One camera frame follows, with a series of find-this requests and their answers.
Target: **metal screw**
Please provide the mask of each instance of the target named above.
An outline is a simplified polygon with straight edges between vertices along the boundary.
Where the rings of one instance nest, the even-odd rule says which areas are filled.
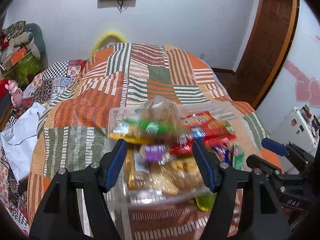
[[[260,175],[260,174],[262,173],[262,171],[261,171],[260,169],[258,169],[258,168],[254,168],[254,169],[253,169],[253,172],[254,172],[255,174],[257,174],[257,175]]]
[[[98,162],[94,162],[94,163],[91,163],[91,167],[92,168],[94,168],[94,169],[96,169],[96,168],[98,168],[99,167],[99,165],[100,165],[100,163],[98,163]]]
[[[220,163],[220,167],[223,169],[226,169],[229,167],[229,164],[228,163]]]
[[[66,171],[67,171],[67,170],[66,170],[65,168],[60,168],[60,169],[58,169],[58,173],[59,173],[60,175],[65,174]]]

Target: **clear plastic box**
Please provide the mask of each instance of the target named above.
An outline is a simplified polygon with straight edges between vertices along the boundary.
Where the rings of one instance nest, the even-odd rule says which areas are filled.
[[[230,102],[208,102],[198,104],[186,104],[177,105],[180,116],[189,114],[200,113],[209,111],[210,114],[217,120],[230,120],[233,118],[242,119],[239,111],[236,110]],[[115,107],[110,110],[108,134],[113,128],[119,124],[124,118],[135,114],[134,107]],[[116,140],[108,138],[107,149],[110,152],[116,145]],[[195,196],[203,195],[208,193],[209,189],[205,186],[196,188],[191,192],[181,193],[179,195],[166,197],[161,194],[161,191],[157,190],[131,190],[127,188],[127,184],[124,182],[124,166],[121,169],[116,185],[107,194],[108,206],[114,209],[127,206],[128,208],[153,205],[153,204],[164,204],[164,203],[176,203],[183,200],[188,200]]]

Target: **patchwork quilt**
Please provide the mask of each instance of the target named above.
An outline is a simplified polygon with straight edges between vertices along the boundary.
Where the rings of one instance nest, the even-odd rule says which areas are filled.
[[[251,106],[232,101],[207,64],[172,45],[117,43],[98,50],[85,64],[68,61],[50,66],[28,90],[25,109],[37,100],[46,106],[28,182],[29,225],[59,168],[81,170],[107,152],[110,109],[137,106],[155,95],[177,104],[229,101],[241,117],[231,120],[231,125],[245,155],[276,162],[272,153],[261,149],[261,140],[268,134]],[[83,230],[91,235],[83,193],[79,190],[78,194]],[[241,202],[238,190],[230,236],[237,232]],[[110,212],[122,239],[137,240],[198,239],[209,217],[193,200]]]

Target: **blue gripper pad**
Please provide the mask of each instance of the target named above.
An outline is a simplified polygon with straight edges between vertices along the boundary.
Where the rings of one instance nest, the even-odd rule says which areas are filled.
[[[124,163],[124,159],[127,155],[127,143],[124,140],[121,140],[119,142],[120,145],[118,146],[118,143],[116,144],[115,148],[118,147],[118,150],[115,154],[115,157],[113,158],[106,174],[106,190],[109,191],[112,189],[116,181],[118,179],[120,170],[122,168],[122,165]]]
[[[193,156],[196,160],[196,163],[198,165],[199,171],[202,176],[202,180],[204,182],[204,185],[210,189],[211,192],[214,192],[215,184],[213,181],[213,171],[208,163],[208,160],[206,157],[210,158],[210,156],[205,156],[204,152],[207,153],[207,150],[202,145],[199,139],[196,139],[192,143],[192,152]]]
[[[289,155],[287,151],[287,147],[284,146],[283,144],[280,144],[276,141],[273,141],[269,138],[264,138],[261,141],[261,146],[269,151],[272,151],[280,156],[287,156]]]

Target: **white refrigerator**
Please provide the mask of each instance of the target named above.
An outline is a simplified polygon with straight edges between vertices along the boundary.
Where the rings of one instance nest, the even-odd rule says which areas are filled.
[[[294,107],[281,124],[270,134],[270,139],[281,144],[294,143],[314,157],[319,142],[319,135],[312,123],[315,123],[313,117],[308,118],[303,109]],[[279,156],[279,160],[284,172],[288,174],[299,173],[287,158]]]

